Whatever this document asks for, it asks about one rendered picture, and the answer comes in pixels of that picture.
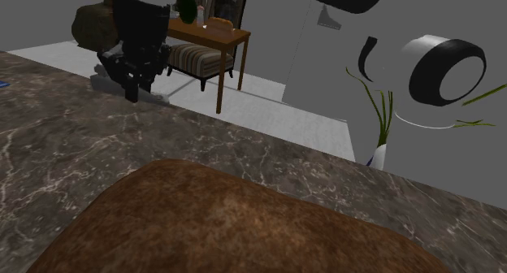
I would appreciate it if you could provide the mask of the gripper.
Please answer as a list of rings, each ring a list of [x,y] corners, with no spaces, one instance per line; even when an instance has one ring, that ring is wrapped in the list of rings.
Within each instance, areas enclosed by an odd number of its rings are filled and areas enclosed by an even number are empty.
[[[144,63],[139,87],[150,93],[155,76],[168,67],[171,47],[164,42],[171,8],[140,0],[112,0],[112,9],[118,39],[123,43],[99,51],[97,57],[107,75],[124,89],[124,97],[136,103],[139,89],[135,67],[127,58]]]

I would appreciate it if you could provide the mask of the striped upholstered stool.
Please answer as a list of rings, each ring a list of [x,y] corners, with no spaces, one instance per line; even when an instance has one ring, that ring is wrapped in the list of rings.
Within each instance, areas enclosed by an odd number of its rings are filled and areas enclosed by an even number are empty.
[[[204,92],[206,82],[220,73],[221,54],[219,50],[192,43],[173,45],[167,61],[167,76],[177,70],[198,79]]]

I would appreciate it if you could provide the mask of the dark brown rounded object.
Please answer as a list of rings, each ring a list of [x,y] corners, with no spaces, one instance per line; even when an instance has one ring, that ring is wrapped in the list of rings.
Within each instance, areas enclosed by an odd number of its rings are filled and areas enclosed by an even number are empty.
[[[109,50],[118,42],[112,0],[81,6],[76,11],[71,34],[78,46],[94,52]]]

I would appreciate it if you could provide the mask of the wooden side table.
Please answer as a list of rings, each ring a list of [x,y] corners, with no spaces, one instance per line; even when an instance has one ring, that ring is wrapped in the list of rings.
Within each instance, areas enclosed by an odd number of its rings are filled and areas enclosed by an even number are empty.
[[[203,22],[186,24],[180,17],[169,20],[167,35],[181,40],[180,44],[192,43],[219,50],[221,66],[218,76],[216,112],[222,110],[224,77],[231,75],[236,62],[237,46],[244,45],[237,88],[241,89],[245,60],[251,32],[241,29],[247,0],[207,0]]]

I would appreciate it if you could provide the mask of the large brown rounded loaf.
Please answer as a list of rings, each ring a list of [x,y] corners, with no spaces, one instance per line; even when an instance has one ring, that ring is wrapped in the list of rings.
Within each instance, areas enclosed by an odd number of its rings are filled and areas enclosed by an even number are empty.
[[[196,162],[104,190],[27,273],[451,273],[386,227]]]

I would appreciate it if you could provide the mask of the white vase with green plant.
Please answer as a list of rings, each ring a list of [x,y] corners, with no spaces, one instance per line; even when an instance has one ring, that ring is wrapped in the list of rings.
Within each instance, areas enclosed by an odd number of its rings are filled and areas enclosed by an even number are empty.
[[[376,89],[376,92],[380,93],[381,97],[381,107],[377,107],[375,100],[373,99],[371,95],[371,91],[369,90],[367,84],[360,78],[352,75],[349,72],[348,68],[345,68],[346,73],[353,77],[355,80],[358,80],[362,83],[364,89],[366,90],[366,94],[372,104],[372,106],[375,109],[375,113],[379,120],[379,139],[377,142],[377,146],[375,149],[375,152],[372,154],[370,160],[366,164],[368,167],[373,167],[378,170],[384,169],[384,163],[387,153],[387,140],[388,135],[390,133],[390,127],[392,122],[392,116],[395,115],[398,119],[400,119],[403,122],[406,122],[410,125],[417,126],[420,128],[428,128],[428,129],[437,129],[437,130],[443,130],[443,129],[449,129],[449,128],[463,128],[463,127],[474,127],[474,126],[490,126],[495,127],[495,124],[492,123],[484,123],[481,119],[476,121],[465,121],[457,119],[457,124],[452,124],[447,127],[429,127],[429,126],[422,126],[420,124],[412,123],[406,119],[402,119],[395,111],[394,111],[394,99],[393,99],[393,92],[388,90],[387,96],[384,96],[384,92],[382,90]]]

